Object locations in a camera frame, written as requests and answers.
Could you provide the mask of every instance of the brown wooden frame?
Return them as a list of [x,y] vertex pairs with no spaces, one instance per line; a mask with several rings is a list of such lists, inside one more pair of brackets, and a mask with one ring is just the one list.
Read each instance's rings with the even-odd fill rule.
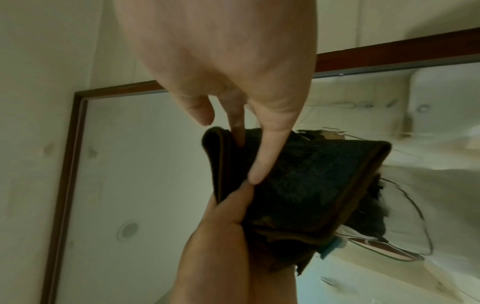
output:
[[[480,61],[480,28],[318,54],[314,78]],[[89,101],[165,92],[156,81],[76,92],[68,128],[40,304],[54,304]]]

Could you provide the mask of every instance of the person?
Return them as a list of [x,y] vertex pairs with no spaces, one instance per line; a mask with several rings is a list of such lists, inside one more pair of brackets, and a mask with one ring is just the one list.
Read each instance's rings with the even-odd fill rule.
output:
[[295,268],[271,272],[250,256],[240,223],[307,99],[316,1],[115,0],[115,7],[138,58],[198,123],[213,122],[213,95],[237,145],[245,141],[245,105],[262,128],[248,181],[219,205],[212,197],[187,242],[170,302],[296,303]]

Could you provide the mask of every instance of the brown trim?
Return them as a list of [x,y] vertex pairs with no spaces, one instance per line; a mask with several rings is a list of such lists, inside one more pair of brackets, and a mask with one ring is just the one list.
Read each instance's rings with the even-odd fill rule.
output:
[[[480,61],[480,28],[318,54],[315,77]],[[67,240],[89,100],[164,92],[156,81],[75,93],[40,304],[54,304]]]

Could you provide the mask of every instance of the dark towel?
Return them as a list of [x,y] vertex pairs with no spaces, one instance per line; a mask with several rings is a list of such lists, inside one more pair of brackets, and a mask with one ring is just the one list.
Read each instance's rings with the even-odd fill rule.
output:
[[[260,129],[246,130],[239,149],[230,131],[205,132],[217,201],[246,179],[261,136]],[[272,270],[296,264],[300,274],[357,207],[390,149],[383,141],[309,140],[292,132],[270,174],[255,187],[243,221],[251,253]]]

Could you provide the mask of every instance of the red-brown frame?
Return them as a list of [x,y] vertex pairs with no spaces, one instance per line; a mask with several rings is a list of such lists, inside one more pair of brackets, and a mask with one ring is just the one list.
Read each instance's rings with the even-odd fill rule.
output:
[[[480,28],[318,54],[314,78],[480,61]],[[40,304],[54,304],[90,100],[165,92],[156,81],[76,92],[43,278]]]

